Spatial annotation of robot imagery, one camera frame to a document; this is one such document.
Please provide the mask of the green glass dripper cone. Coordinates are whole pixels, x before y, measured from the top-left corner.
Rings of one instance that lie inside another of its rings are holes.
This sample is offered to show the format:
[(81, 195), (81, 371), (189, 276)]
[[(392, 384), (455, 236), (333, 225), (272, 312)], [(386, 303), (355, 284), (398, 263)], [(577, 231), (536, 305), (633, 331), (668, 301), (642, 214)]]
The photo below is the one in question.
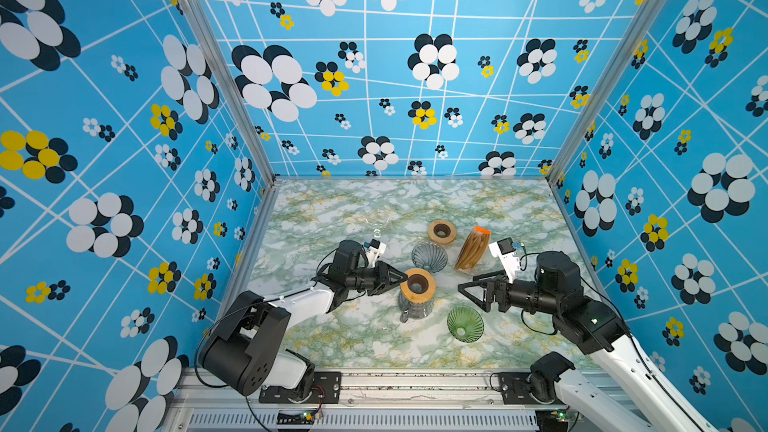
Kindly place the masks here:
[(447, 315), (446, 325), (449, 333), (462, 343), (477, 342), (484, 334), (484, 321), (473, 308), (459, 306)]

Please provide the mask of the grey ribbed glass carafe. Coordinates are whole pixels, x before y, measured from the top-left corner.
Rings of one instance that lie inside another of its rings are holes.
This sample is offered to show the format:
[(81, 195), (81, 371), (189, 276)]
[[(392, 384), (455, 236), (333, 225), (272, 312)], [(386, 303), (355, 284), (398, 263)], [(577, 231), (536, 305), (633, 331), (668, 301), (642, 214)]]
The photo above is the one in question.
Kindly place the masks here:
[(405, 295), (400, 293), (398, 296), (398, 307), (401, 311), (401, 323), (406, 323), (409, 320), (421, 320), (432, 313), (434, 308), (434, 299), (430, 298), (426, 302), (416, 303), (409, 300)]

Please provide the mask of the wooden ring dripper holder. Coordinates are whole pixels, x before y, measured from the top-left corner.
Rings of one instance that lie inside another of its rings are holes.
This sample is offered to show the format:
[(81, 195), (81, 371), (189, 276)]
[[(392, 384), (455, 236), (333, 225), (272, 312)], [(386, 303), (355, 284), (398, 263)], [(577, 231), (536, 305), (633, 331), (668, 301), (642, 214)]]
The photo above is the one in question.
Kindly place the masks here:
[(401, 294), (413, 304), (427, 303), (434, 298), (437, 285), (434, 277), (424, 269), (411, 268), (407, 279), (400, 285)]

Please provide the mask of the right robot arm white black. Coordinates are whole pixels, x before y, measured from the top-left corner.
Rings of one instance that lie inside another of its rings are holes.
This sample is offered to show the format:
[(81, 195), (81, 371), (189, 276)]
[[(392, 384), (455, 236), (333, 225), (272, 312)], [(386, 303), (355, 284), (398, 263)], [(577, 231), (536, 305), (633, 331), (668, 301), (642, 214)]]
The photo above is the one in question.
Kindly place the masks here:
[(512, 251), (493, 251), (499, 272), (478, 275), (458, 287), (481, 310), (517, 308), (551, 317), (555, 333), (598, 364), (628, 395), (637, 413), (595, 387), (572, 361), (550, 352), (530, 367), (528, 390), (538, 402), (560, 401), (602, 431), (711, 431), (713, 425), (652, 362), (624, 319), (584, 292), (580, 268), (563, 252), (537, 254), (534, 278), (516, 274)]

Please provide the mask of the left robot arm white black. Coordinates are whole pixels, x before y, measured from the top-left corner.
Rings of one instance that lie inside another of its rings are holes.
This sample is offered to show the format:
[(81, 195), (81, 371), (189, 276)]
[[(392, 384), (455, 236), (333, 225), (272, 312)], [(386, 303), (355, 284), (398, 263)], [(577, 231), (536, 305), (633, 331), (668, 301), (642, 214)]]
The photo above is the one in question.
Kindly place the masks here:
[(336, 310), (352, 292), (359, 298), (378, 296), (405, 283), (406, 273), (381, 260), (385, 250), (376, 239), (343, 240), (321, 259), (309, 285), (274, 298), (240, 293), (204, 336), (194, 368), (244, 397), (267, 387), (291, 401), (308, 398), (315, 390), (315, 365), (283, 348), (286, 332)]

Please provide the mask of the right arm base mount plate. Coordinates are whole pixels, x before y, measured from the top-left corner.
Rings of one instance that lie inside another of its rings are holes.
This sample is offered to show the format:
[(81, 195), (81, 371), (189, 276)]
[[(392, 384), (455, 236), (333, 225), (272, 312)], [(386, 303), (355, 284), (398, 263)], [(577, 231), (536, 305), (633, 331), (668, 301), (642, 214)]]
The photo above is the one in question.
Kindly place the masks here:
[(565, 406), (556, 396), (553, 382), (531, 372), (498, 372), (494, 389), (505, 405)]

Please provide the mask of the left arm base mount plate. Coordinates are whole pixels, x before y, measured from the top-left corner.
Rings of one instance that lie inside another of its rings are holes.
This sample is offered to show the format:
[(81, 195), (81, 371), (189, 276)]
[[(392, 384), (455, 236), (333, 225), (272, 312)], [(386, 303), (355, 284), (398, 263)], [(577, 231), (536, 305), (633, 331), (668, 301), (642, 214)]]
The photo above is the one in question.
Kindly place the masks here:
[(342, 385), (339, 371), (315, 371), (305, 375), (295, 388), (263, 387), (258, 401), (261, 404), (320, 405), (337, 404)]

